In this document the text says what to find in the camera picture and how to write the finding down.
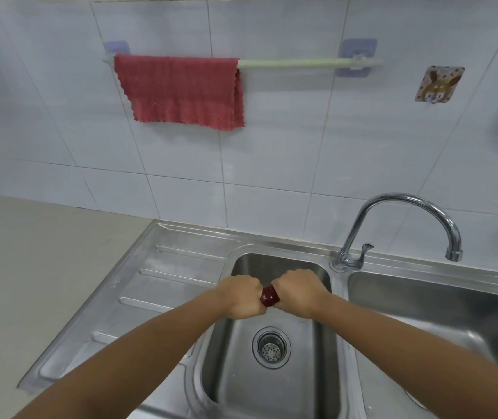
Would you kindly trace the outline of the wet red cloth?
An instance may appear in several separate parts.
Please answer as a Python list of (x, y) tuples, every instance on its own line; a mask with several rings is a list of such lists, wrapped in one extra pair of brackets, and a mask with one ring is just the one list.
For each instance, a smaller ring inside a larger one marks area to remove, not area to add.
[(274, 286), (270, 284), (262, 289), (259, 300), (263, 306), (265, 306), (266, 308), (270, 308), (277, 304), (280, 301), (280, 298)]

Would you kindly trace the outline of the pale green towel bar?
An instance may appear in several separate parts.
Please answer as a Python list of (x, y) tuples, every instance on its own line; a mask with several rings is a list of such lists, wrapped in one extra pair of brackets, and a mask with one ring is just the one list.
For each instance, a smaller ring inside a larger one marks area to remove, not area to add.
[(361, 71), (382, 66), (384, 62), (376, 57), (355, 54), (335, 58), (281, 58), (276, 60), (244, 60), (241, 58), (215, 58), (193, 56), (140, 55), (124, 51), (124, 42), (117, 47), (106, 48), (102, 62), (116, 73), (134, 74), (143, 77), (233, 77), (237, 71), (251, 69), (307, 70), (307, 69), (349, 69)]

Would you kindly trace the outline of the person's left hand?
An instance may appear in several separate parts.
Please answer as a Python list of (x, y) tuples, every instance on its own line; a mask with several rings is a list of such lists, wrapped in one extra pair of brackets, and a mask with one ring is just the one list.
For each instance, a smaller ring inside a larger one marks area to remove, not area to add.
[(240, 283), (242, 279), (257, 279), (249, 275), (228, 276), (215, 288), (220, 302), (224, 305), (224, 316), (228, 319), (240, 319)]

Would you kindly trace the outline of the person's right forearm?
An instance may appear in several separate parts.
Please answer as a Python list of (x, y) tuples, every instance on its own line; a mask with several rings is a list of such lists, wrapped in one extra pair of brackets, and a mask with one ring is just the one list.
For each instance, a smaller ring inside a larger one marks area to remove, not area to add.
[(440, 419), (498, 419), (498, 366), (396, 319), (328, 292), (307, 311)]

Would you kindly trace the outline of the round sink drain strainer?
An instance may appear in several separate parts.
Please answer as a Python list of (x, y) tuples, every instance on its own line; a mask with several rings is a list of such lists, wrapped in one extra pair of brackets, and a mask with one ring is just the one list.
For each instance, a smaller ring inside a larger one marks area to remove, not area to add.
[(280, 369), (289, 361), (291, 344), (281, 329), (265, 327), (253, 337), (252, 352), (259, 365), (267, 369)]

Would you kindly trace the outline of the stainless steel double sink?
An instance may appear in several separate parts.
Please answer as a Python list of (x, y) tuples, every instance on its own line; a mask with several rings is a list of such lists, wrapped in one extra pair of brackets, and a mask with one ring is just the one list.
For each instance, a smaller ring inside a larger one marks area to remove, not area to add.
[[(369, 253), (337, 273), (337, 248), (154, 220), (18, 383), (39, 393), (147, 320), (188, 302), (228, 275), (267, 286), (310, 269), (328, 290), (446, 338), (498, 364), (498, 272)], [(267, 369), (255, 334), (281, 329), (289, 361)], [(435, 419), (416, 398), (323, 325), (269, 308), (222, 319), (186, 352), (135, 410), (138, 419)]]

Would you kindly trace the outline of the person's right hand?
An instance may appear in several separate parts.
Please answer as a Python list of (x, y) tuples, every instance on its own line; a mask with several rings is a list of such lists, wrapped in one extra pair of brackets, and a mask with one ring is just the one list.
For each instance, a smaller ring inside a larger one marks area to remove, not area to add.
[(295, 275), (291, 288), (295, 309), (283, 311), (300, 318), (315, 319), (321, 303), (328, 299), (330, 292), (311, 270), (289, 270), (284, 275)]

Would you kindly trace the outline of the cartoon animal wall hook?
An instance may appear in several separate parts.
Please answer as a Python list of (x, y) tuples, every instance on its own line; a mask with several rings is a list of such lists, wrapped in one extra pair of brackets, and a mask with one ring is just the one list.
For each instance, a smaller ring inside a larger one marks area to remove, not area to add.
[(414, 101), (429, 104), (449, 102), (465, 70), (464, 67), (458, 66), (428, 67), (414, 96)]

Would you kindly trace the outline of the person's left forearm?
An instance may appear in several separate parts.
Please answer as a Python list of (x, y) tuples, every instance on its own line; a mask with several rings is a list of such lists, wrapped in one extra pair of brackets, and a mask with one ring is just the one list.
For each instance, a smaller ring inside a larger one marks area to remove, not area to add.
[(232, 302), (213, 289), (154, 317), (64, 375), (12, 419), (126, 419)]

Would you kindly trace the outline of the red dish towel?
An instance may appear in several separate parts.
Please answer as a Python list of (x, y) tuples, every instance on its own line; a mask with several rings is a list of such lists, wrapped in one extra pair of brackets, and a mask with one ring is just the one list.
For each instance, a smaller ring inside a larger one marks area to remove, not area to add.
[(114, 71), (140, 123), (232, 132), (245, 126), (237, 58), (116, 54)]

